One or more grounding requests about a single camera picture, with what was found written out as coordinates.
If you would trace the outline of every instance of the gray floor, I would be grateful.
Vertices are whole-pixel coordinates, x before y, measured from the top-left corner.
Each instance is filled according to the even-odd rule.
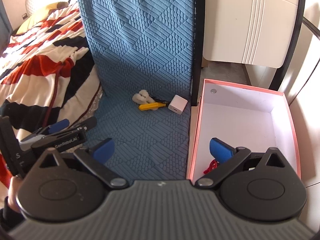
[[[238,63],[210,61],[208,67],[201,70],[199,96],[205,78],[248,85],[243,65]]]

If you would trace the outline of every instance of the chair backrest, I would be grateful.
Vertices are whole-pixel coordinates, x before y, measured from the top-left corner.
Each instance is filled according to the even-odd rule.
[[[195,0],[78,3],[107,95],[122,91],[128,96],[146,89],[167,100],[175,94],[190,98]]]

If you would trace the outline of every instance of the triangular cutout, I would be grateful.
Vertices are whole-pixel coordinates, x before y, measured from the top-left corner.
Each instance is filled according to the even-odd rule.
[[[284,168],[284,164],[280,160],[277,154],[272,153],[268,162],[267,166],[274,166],[274,167],[279,167],[279,168]]]
[[[41,163],[40,168],[57,167],[56,159],[53,154],[47,154],[44,161]]]

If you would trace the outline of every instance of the gray ribbed surface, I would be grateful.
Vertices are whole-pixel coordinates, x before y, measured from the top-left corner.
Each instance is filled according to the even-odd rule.
[[[11,235],[16,240],[302,240],[314,233],[298,220],[255,224],[227,212],[215,194],[187,180],[136,181],[112,191],[89,216],[65,224],[26,221]]]

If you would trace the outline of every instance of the blue curtain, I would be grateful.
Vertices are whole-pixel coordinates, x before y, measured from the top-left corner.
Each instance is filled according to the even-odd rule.
[[[7,47],[10,33],[12,32],[7,13],[5,12],[2,0],[0,0],[0,53]]]

